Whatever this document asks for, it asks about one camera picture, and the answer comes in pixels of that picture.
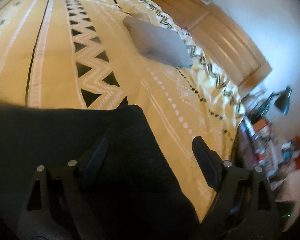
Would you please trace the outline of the light wooden headboard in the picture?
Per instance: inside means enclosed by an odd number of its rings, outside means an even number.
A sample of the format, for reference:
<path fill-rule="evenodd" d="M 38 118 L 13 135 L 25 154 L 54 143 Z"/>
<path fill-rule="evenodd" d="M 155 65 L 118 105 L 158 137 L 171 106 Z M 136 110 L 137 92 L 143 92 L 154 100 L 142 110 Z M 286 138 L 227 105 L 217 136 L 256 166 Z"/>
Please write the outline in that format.
<path fill-rule="evenodd" d="M 217 5 L 202 0 L 151 0 L 187 29 L 195 43 L 220 65 L 247 96 L 272 71 L 257 45 Z"/>

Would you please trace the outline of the grey folded garment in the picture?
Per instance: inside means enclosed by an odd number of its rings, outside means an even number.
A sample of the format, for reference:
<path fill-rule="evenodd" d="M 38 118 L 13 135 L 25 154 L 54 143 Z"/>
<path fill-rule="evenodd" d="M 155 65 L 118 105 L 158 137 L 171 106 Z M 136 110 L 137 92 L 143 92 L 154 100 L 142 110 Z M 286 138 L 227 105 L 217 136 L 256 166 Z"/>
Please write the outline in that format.
<path fill-rule="evenodd" d="M 142 56 L 175 68 L 190 68 L 193 65 L 186 45 L 175 31 L 132 16 L 127 16 L 123 25 Z"/>

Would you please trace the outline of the yellow patterned bedspread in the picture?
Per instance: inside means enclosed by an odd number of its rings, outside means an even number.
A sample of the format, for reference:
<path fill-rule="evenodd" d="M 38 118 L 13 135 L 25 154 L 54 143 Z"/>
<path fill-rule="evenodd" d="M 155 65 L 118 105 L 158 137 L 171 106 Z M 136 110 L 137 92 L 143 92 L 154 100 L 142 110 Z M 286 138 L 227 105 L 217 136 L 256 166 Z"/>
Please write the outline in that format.
<path fill-rule="evenodd" d="M 176 32 L 193 61 L 175 68 L 140 55 L 129 16 Z M 142 108 L 199 219 L 213 191 L 192 141 L 228 159 L 245 110 L 237 86 L 150 0 L 2 0 L 0 99 L 34 108 Z"/>

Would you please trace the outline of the black desk lamp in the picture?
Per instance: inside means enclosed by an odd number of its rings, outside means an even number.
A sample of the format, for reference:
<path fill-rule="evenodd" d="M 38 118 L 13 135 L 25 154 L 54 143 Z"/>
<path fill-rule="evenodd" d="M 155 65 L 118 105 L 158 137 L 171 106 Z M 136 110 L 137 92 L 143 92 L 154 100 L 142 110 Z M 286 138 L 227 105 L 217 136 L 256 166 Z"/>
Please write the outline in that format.
<path fill-rule="evenodd" d="M 292 88 L 287 86 L 285 90 L 271 93 L 270 96 L 258 107 L 252 110 L 248 117 L 252 123 L 255 123 L 261 118 L 264 118 L 271 107 L 271 102 L 273 98 L 276 98 L 274 105 L 283 114 L 287 115 L 290 107 L 290 96 L 292 93 Z"/>

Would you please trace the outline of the black pants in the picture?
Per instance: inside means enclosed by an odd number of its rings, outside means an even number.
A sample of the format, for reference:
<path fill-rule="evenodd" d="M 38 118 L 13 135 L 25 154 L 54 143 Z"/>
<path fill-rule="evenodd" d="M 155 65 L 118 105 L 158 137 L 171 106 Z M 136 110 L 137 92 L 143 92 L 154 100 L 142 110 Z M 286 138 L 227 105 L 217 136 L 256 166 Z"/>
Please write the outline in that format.
<path fill-rule="evenodd" d="M 0 102 L 0 239 L 18 218 L 38 166 L 64 166 L 108 140 L 93 183 L 97 239 L 195 239 L 199 219 L 140 107 L 35 109 Z"/>

